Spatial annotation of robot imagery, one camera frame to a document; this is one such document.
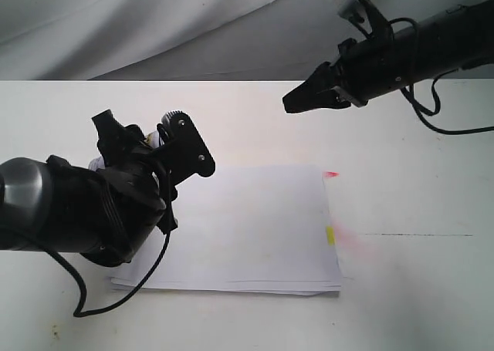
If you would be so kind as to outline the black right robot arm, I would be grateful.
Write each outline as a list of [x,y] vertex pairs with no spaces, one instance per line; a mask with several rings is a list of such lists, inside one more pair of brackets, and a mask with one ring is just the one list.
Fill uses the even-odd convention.
[[287,113],[366,106],[369,100],[454,69],[493,62],[493,0],[456,5],[422,22],[394,31],[372,0],[343,0],[342,19],[364,40],[338,45],[335,62],[323,62],[283,97]]

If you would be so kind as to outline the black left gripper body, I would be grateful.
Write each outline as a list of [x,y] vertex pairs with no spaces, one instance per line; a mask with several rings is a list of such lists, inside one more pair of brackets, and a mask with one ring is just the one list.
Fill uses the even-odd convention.
[[96,171],[103,178],[101,201],[109,221],[109,231],[102,239],[104,249],[96,254],[96,263],[102,266],[129,263],[155,228],[168,241],[177,227],[171,208],[176,196],[171,171],[144,142],[139,126],[123,127],[124,156],[118,162],[105,162],[106,167]]

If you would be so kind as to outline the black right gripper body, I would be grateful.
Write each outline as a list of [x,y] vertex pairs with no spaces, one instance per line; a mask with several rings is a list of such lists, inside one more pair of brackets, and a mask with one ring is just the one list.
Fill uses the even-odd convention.
[[396,90],[405,81],[404,63],[391,42],[346,39],[338,45],[338,52],[334,90],[340,100],[366,106],[369,100]]

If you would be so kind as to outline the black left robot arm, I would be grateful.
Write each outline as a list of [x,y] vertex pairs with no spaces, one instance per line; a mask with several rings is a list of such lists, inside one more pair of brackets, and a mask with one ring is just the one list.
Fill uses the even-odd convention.
[[177,191],[140,128],[122,126],[110,110],[92,121],[100,166],[77,167],[55,155],[1,165],[3,250],[35,251],[27,234],[57,252],[116,267],[132,260],[155,227],[166,227]]

